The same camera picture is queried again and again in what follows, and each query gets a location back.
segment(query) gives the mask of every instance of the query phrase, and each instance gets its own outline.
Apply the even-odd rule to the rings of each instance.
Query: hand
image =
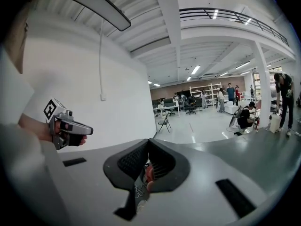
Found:
[[[60,121],[56,121],[55,122],[55,133],[59,133],[61,130],[61,122]],[[87,139],[87,136],[83,136],[81,142],[79,145],[83,145],[86,143],[86,139]]]

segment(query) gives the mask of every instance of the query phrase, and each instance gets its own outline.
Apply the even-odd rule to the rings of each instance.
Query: light fixture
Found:
[[[240,75],[243,75],[243,74],[246,74],[246,73],[250,73],[251,71],[248,71],[248,72],[244,72],[244,73],[241,73]]]
[[[249,18],[249,20],[245,23],[245,25],[248,25],[249,22],[251,22],[251,18]]]
[[[250,61],[244,63],[243,65],[240,65],[239,67],[236,67],[235,69],[239,69],[239,68],[241,68],[242,66],[248,65],[249,63],[250,63]]]
[[[195,74],[195,73],[198,71],[198,69],[199,69],[200,67],[201,67],[200,65],[196,66],[196,67],[194,68],[194,70],[192,71],[191,74]]]
[[[73,0],[90,9],[120,31],[131,26],[131,21],[110,0]]]
[[[218,13],[218,10],[216,10],[216,11],[214,12],[213,19],[216,19],[217,13]]]
[[[223,74],[220,75],[220,77],[222,77],[222,76],[224,76],[225,74],[228,74],[228,73],[229,73],[229,72],[223,73]]]

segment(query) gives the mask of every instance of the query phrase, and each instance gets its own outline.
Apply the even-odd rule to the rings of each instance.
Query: ceiling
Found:
[[[192,76],[192,80],[200,79],[201,76],[204,78],[228,71],[230,74],[240,75],[245,70],[256,67],[256,61],[250,47],[244,44],[230,41],[191,43],[181,44],[180,46],[171,44],[171,40],[174,40],[170,30],[172,24],[169,21],[171,20],[168,19],[166,13],[163,16],[163,9],[161,9],[158,0],[110,1],[128,17],[132,26],[121,32],[104,21],[103,34],[105,36],[125,48],[129,53],[138,51],[140,48],[160,40],[165,40],[170,45],[154,53],[145,53],[138,57],[146,65],[149,80],[153,84],[168,85],[186,82],[196,65],[201,65],[201,67]],[[196,2],[197,0],[178,0],[180,8],[189,7]],[[248,7],[241,3],[236,5],[228,1],[227,3],[221,3],[221,0],[202,0],[200,4],[203,4],[203,6],[206,4],[222,6],[222,8],[226,7],[226,9],[237,12],[245,13],[249,11]],[[72,19],[98,32],[102,26],[100,16],[72,0],[35,0],[32,3],[32,9],[47,11]],[[263,49],[263,52],[267,63],[272,64],[273,67],[288,62],[288,58],[273,51]],[[251,63],[239,70],[235,69],[235,67],[247,61],[251,61]]]

